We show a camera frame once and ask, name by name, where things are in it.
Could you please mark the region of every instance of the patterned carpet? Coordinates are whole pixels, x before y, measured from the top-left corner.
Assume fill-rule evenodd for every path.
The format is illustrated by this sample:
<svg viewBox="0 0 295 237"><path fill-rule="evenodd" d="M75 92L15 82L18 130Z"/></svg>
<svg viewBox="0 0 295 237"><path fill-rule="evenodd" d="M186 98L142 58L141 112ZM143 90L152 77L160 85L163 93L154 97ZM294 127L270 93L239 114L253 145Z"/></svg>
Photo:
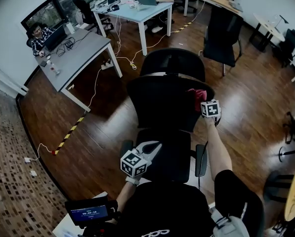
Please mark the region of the patterned carpet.
<svg viewBox="0 0 295 237"><path fill-rule="evenodd" d="M15 100L0 91L0 237L52 236L66 199L39 161L24 157L36 158Z"/></svg>

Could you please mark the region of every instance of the gray desk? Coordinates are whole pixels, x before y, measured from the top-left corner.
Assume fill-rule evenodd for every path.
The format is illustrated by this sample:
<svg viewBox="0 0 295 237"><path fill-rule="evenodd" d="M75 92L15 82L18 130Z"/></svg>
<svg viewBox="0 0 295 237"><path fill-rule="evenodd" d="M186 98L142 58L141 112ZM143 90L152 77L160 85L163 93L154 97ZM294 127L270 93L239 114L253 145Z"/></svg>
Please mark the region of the gray desk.
<svg viewBox="0 0 295 237"><path fill-rule="evenodd" d="M145 29L144 22L161 13L162 11L167 10L167 36L170 36L171 31L171 10L172 2L160 2L157 6L152 5L140 5L140 11L137 11L135 8L130 8L128 3L118 4L119 10L107 12L109 16L120 17L130 21L133 21L138 24L139 34L141 37L142 52L143 55L147 55L146 39L145 39ZM98 26L101 30L101 33L104 37L106 34L104 32L101 20L98 13L103 13L107 10L108 7L104 6L99 9L92 9L94 16L97 20Z"/></svg>
<svg viewBox="0 0 295 237"><path fill-rule="evenodd" d="M50 60L55 64L56 68L60 70L60 74L55 75L55 73L50 70L49 65L46 65L45 67L41 66L41 68L50 83L58 92L63 92L76 104L81 106L87 112L90 112L90 108L70 93L66 87L68 87L74 78L105 49L107 49L109 53L118 76L122 77L122 73L110 44L110 39L83 29L77 29L74 34L69 35L67 38L69 37L74 37L75 40L81 40L83 37L85 38L76 43L72 50L67 51L65 48L66 53L61 57L58 57L56 54L57 48L52 51L55 53L51 55ZM36 60L38 64L41 64L42 61L47 61L47 58L46 56L38 56L36 57Z"/></svg>

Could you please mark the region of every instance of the plaid shirt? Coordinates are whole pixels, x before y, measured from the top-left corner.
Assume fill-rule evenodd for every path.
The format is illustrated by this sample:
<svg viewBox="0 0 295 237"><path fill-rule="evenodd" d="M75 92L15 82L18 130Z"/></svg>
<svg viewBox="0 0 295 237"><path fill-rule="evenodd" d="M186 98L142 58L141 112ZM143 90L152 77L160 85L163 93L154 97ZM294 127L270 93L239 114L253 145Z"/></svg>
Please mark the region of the plaid shirt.
<svg viewBox="0 0 295 237"><path fill-rule="evenodd" d="M34 39L32 40L31 44L32 44L32 50L33 50L33 54L35 56L39 55L39 52L42 50L43 46L44 46L44 41L52 34L55 32L56 29L54 28L48 28L45 27L42 29L42 37L41 38L36 38L34 37Z"/></svg>

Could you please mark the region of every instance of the white sneaker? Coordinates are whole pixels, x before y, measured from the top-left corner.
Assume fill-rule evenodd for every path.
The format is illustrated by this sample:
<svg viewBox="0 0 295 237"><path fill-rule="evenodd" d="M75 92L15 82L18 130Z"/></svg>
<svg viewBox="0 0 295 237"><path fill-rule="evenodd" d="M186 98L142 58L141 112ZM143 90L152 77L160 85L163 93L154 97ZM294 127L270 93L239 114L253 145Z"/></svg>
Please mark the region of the white sneaker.
<svg viewBox="0 0 295 237"><path fill-rule="evenodd" d="M162 28L163 28L163 27L160 27L160 26L154 27L154 28L152 29L152 32L153 32L153 33L157 33L157 32L159 32Z"/></svg>

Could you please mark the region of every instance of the yellow black caution tape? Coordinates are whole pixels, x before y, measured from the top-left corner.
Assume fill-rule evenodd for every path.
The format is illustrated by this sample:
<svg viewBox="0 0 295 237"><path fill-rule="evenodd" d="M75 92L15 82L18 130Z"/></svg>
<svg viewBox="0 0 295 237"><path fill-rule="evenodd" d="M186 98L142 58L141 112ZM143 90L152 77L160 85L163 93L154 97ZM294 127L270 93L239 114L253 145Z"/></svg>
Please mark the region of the yellow black caution tape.
<svg viewBox="0 0 295 237"><path fill-rule="evenodd" d="M186 25L184 25L183 27L179 28L177 31L174 31L174 33L179 33L181 30L185 29L187 26L191 25L192 22L187 23Z"/></svg>
<svg viewBox="0 0 295 237"><path fill-rule="evenodd" d="M53 155L57 155L59 150L63 147L65 141L69 138L69 136L72 134L72 132L76 129L77 125L83 121L84 117L86 116L86 113L84 115L82 115L82 117L76 122L76 124L70 129L70 131L67 133L67 135L65 136L65 138L63 139L63 141L61 142L61 144L59 144L58 148L54 151L52 151Z"/></svg>

